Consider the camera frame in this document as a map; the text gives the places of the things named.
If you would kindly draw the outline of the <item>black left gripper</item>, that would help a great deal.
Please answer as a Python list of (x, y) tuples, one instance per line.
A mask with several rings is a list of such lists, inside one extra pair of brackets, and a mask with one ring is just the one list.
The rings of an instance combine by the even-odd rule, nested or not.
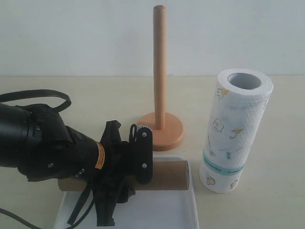
[[(115, 226), (113, 212), (116, 204), (126, 203), (136, 194), (132, 187), (136, 176), (132, 147), (137, 125), (131, 125), (128, 141), (122, 141), (120, 127), (121, 123), (117, 120), (107, 121), (100, 140), (105, 150), (105, 163), (99, 174), (99, 181), (94, 182), (97, 226)], [(120, 175), (122, 177), (119, 180), (115, 178)]]

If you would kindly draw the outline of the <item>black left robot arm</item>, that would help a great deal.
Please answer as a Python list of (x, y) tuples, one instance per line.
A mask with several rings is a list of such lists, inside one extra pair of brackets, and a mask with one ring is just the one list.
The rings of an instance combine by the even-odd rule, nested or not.
[(107, 184), (134, 175), (131, 145), (120, 123), (106, 123), (100, 141), (67, 126), (45, 104), (0, 106), (0, 165), (18, 169), (29, 182), (74, 178)]

